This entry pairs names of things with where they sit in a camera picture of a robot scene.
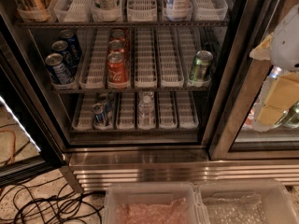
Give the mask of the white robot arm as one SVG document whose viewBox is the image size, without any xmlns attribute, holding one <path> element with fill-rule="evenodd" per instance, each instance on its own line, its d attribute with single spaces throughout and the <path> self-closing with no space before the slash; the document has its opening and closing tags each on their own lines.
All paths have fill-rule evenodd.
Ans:
<svg viewBox="0 0 299 224">
<path fill-rule="evenodd" d="M 273 126 L 299 100 L 299 5 L 291 8 L 275 31 L 249 56 L 286 71 L 274 81 L 265 81 L 262 107 L 256 113 L 256 120 L 262 125 Z"/>
</svg>

